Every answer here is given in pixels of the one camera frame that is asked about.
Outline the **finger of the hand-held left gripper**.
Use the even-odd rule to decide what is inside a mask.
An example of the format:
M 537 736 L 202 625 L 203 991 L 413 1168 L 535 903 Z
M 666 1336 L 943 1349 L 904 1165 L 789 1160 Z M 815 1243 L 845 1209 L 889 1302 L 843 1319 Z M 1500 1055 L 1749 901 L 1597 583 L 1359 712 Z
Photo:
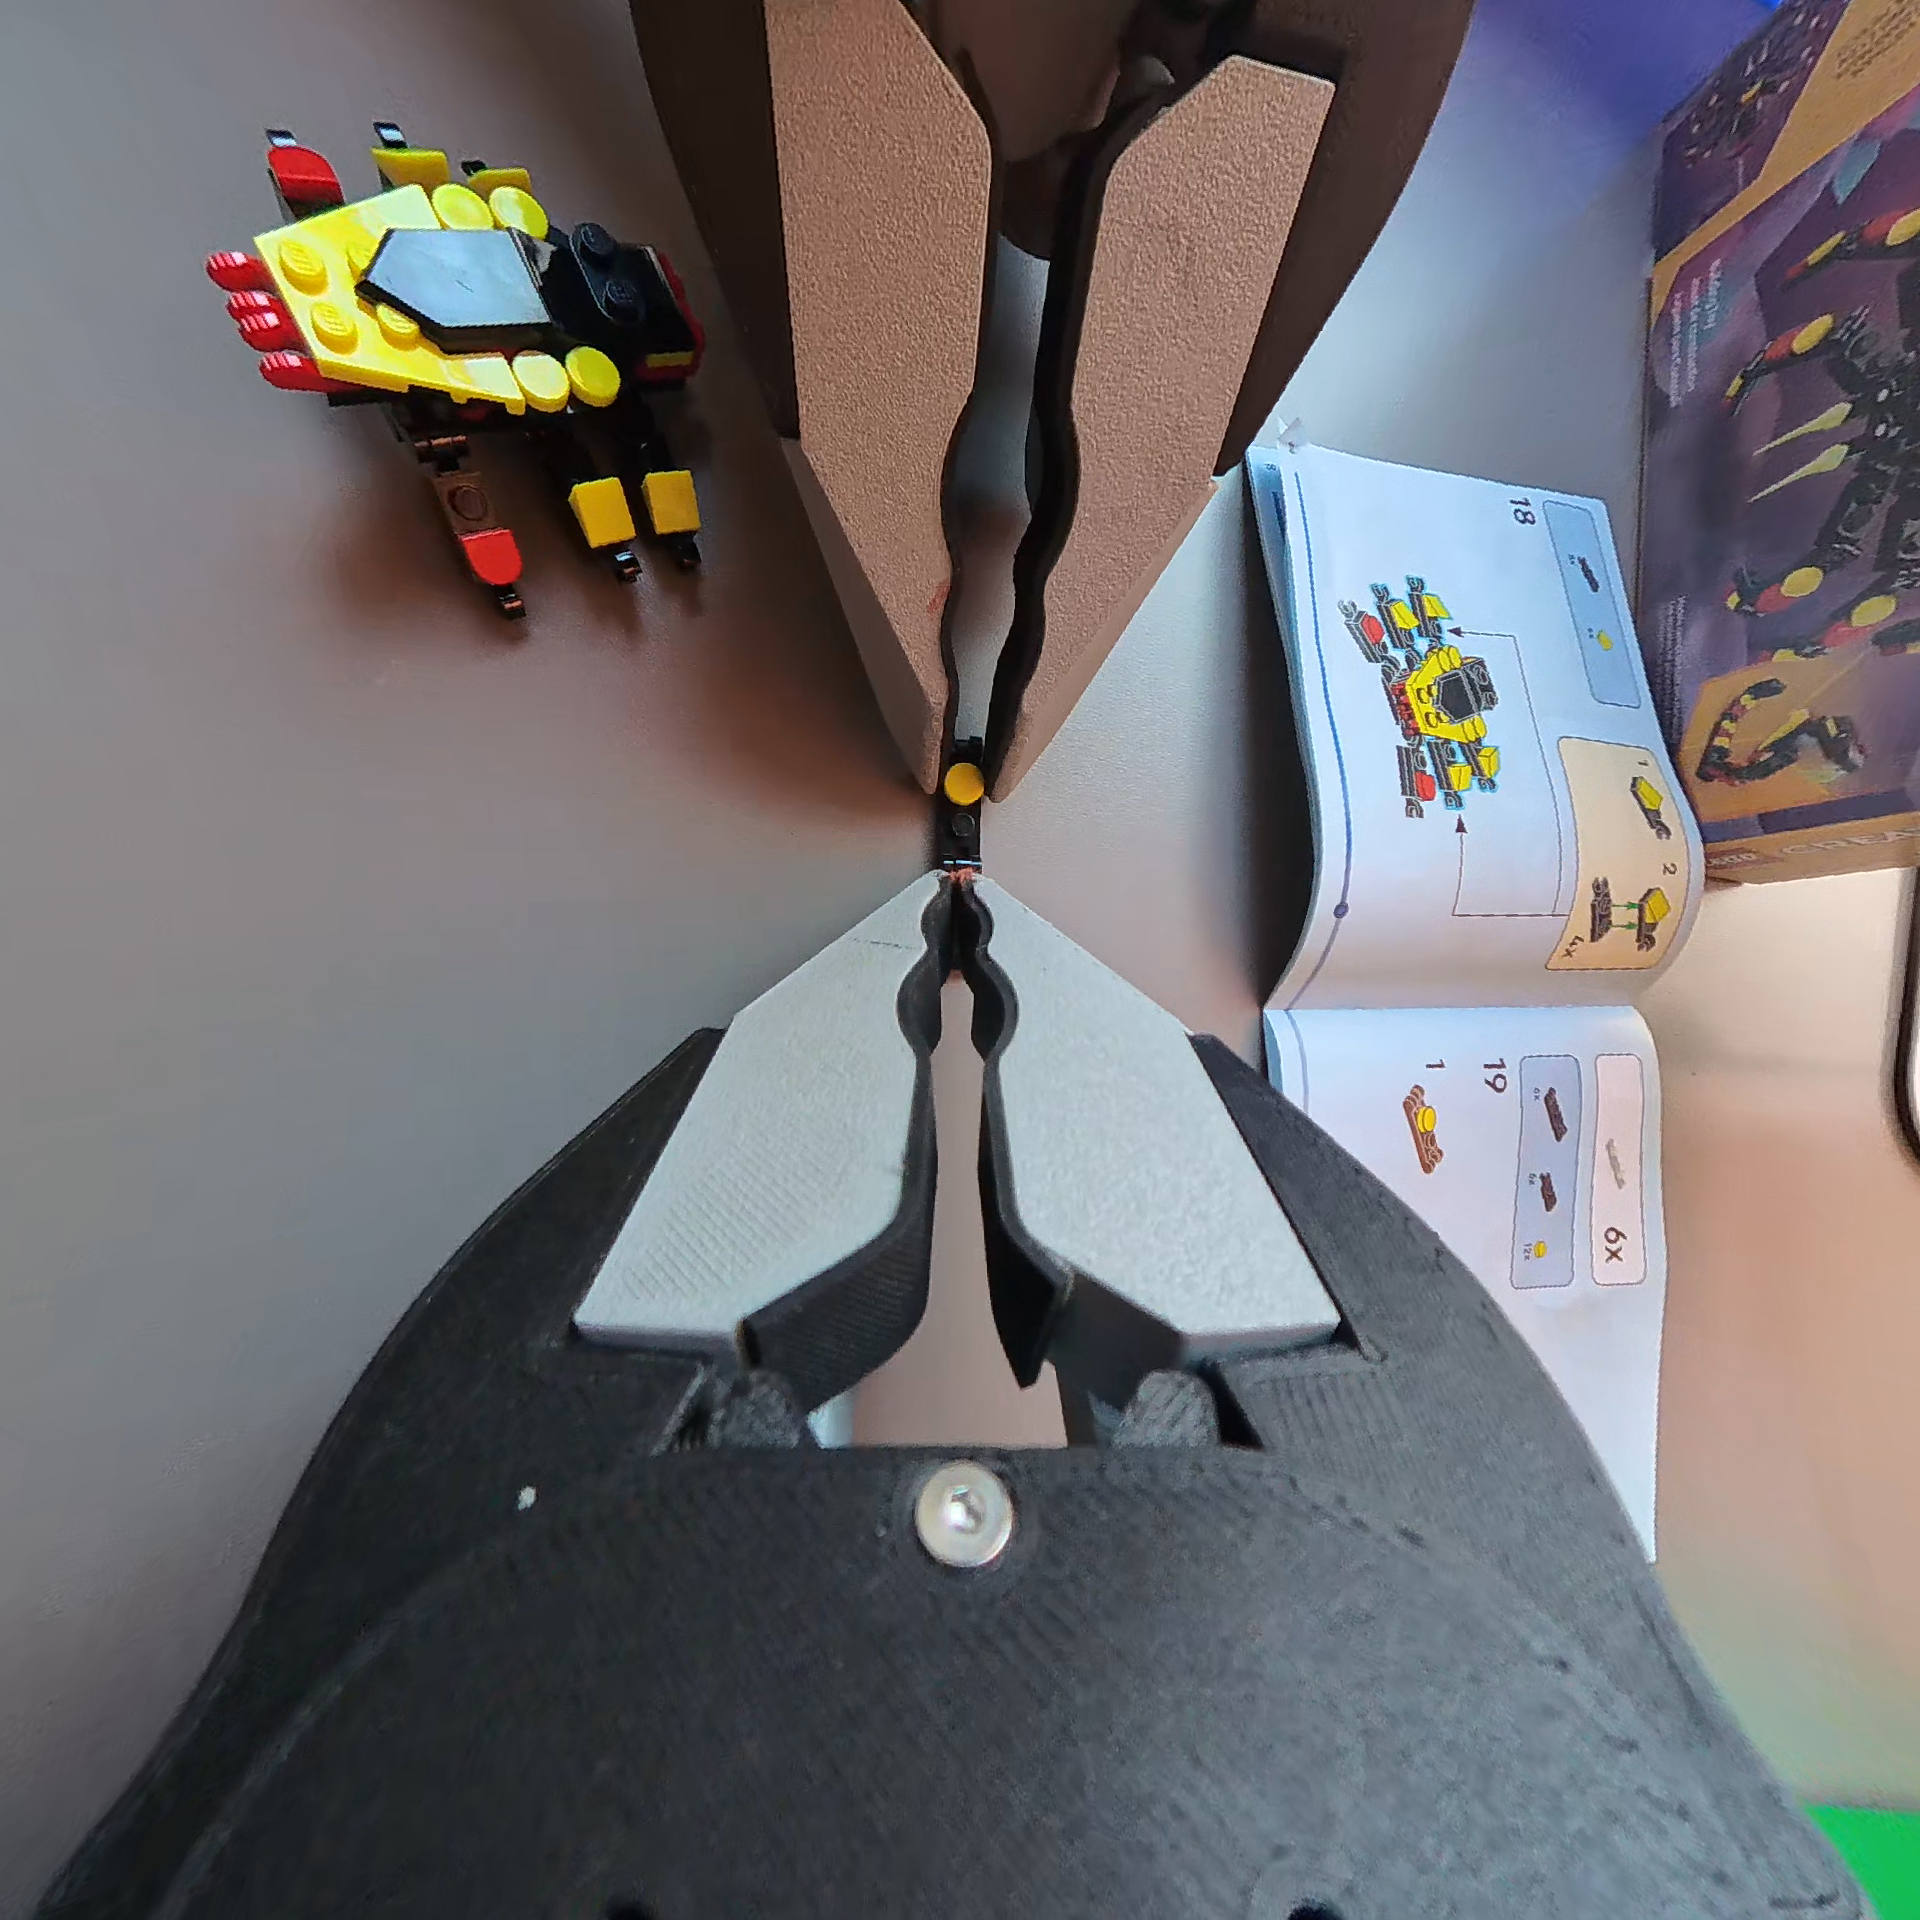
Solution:
M 768 2 L 800 430 L 784 446 L 908 773 L 954 707 L 944 480 L 992 264 L 988 121 L 893 2 Z
M 1229 55 L 1117 97 L 1058 203 L 986 776 L 1020 779 L 1216 488 L 1336 85 Z

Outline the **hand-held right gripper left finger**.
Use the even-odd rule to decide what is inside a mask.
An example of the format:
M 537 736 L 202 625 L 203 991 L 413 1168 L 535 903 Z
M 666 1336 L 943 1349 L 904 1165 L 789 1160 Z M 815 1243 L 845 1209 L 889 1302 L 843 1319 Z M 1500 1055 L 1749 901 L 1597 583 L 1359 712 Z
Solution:
M 613 1233 L 573 1326 L 835 1400 L 929 1302 L 930 1053 L 951 962 L 929 873 L 744 1008 Z

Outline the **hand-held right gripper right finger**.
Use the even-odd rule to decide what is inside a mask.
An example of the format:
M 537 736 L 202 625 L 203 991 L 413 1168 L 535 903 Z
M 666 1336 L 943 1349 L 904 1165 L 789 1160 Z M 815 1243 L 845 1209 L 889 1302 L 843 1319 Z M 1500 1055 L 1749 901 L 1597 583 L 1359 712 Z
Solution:
M 1338 1306 L 1189 1027 L 992 879 L 951 895 L 984 1061 L 992 1319 L 1020 1385 L 1325 1344 Z

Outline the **black yellow-studded lego leg assembly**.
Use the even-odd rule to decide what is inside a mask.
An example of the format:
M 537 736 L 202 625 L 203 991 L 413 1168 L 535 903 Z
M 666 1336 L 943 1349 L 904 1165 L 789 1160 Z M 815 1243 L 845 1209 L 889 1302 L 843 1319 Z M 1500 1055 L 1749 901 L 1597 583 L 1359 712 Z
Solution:
M 932 790 L 932 864 L 943 871 L 980 869 L 980 808 L 988 798 L 980 736 L 956 737 L 944 751 Z

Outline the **yellow black red lego model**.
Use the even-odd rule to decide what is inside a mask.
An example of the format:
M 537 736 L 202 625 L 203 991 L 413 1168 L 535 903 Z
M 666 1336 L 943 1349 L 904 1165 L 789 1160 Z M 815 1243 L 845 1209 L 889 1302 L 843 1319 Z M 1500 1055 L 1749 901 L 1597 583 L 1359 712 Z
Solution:
M 209 253 L 205 273 L 268 384 L 388 417 L 504 616 L 524 616 L 521 549 L 477 469 L 489 434 L 532 450 L 623 583 L 643 536 L 683 570 L 705 561 L 697 487 L 655 409 L 705 360 L 666 253 L 553 223 L 525 168 L 455 170 L 391 123 L 370 150 L 380 192 L 357 200 L 290 130 L 266 138 L 283 223 Z

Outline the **lego instruction booklet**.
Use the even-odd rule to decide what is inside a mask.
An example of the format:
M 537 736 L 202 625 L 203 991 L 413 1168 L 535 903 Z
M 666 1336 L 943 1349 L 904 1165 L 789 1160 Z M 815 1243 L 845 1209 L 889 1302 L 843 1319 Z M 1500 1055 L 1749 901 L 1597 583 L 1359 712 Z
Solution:
M 1252 447 L 1313 895 L 1271 1080 L 1496 1295 L 1658 1550 L 1661 1075 L 1704 848 L 1595 497 Z

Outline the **purple lego set box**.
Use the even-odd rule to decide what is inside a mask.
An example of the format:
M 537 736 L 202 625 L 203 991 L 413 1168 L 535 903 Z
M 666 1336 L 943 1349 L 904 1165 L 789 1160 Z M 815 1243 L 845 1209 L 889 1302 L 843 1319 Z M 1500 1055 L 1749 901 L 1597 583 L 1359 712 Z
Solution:
M 1919 5 L 1781 5 L 1664 123 L 1639 635 L 1709 873 L 1915 864 Z

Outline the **green plastic bin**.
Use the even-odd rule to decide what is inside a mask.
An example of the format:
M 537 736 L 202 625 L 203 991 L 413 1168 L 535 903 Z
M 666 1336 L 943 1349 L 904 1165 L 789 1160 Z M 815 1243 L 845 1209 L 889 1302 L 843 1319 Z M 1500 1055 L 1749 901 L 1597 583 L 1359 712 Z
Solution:
M 1877 1918 L 1919 1918 L 1915 1809 L 1808 1802 L 1808 1815 L 1853 1872 Z

